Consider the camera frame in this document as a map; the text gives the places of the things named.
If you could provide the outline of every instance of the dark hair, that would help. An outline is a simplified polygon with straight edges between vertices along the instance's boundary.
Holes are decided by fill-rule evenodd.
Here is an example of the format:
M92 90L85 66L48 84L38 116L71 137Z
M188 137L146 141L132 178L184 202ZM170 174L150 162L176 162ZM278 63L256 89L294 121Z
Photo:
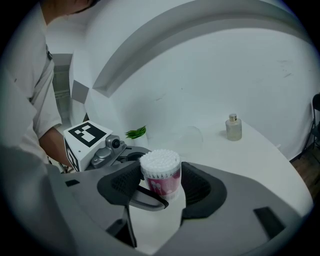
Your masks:
M76 11L75 14L82 13L83 11L85 11L85 10L87 10L87 9L95 6L99 1L100 1L100 0L93 0L93 1L92 1L92 4L91 4L89 7L85 8L85 9L82 9L82 10L79 10L79 11Z

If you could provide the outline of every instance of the clear glass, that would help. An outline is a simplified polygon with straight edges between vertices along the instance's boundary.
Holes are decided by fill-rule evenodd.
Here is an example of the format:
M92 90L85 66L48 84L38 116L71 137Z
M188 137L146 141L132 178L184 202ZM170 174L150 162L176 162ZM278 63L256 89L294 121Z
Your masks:
M242 138L242 122L241 119L236 121L230 121L229 119L225 122L226 126L226 138L229 141L238 141Z
M174 131L166 131L149 139L149 150L166 149L177 152L182 161L201 150L204 138L202 132L195 126L181 127Z

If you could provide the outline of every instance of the white curved wall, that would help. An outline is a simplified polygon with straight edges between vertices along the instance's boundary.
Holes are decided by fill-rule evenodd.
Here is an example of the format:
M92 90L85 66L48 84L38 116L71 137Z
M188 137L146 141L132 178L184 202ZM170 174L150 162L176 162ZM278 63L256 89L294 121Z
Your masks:
M186 2L111 0L100 5L85 34L92 83L131 34ZM318 70L314 49L297 37L267 29L224 30L162 53L110 98L92 89L85 108L90 119L115 134L147 124L149 137L172 127L224 122L237 112L274 145L281 144L291 159L301 152L309 131Z
M118 47L154 17L192 0L111 0L89 23L85 43L95 81Z
M46 32L46 43L52 54L73 55L69 72L70 93L72 93L74 80L86 86L92 84L90 70L87 66L87 51L84 48L85 31L85 26L59 18L48 26ZM85 115L85 105L71 99L69 105L71 125L82 123Z
M174 126L209 126L236 112L290 159L309 130L319 68L311 46L293 36L227 30L168 50L110 99L127 129L147 125L150 136Z

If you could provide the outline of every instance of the white table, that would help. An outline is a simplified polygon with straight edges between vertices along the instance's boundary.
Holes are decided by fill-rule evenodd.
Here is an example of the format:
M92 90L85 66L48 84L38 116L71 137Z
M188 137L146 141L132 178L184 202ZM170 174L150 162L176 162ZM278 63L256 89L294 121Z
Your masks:
M249 177L275 193L300 216L310 212L313 201L298 172L270 141L250 125L242 121L242 139L239 141L227 140L223 121L198 128L203 136L202 149L183 157L183 161ZM157 145L151 143L149 148L154 150ZM151 255L170 239L179 229L185 199L180 187L178 199L162 211L129 208L137 250Z

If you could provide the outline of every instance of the person's arm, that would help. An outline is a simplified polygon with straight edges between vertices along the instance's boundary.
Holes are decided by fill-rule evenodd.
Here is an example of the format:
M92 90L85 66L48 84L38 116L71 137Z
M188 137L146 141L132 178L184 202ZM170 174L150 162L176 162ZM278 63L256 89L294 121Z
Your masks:
M54 127L49 129L40 139L39 143L45 153L52 159L66 166L72 167L65 150L64 137Z

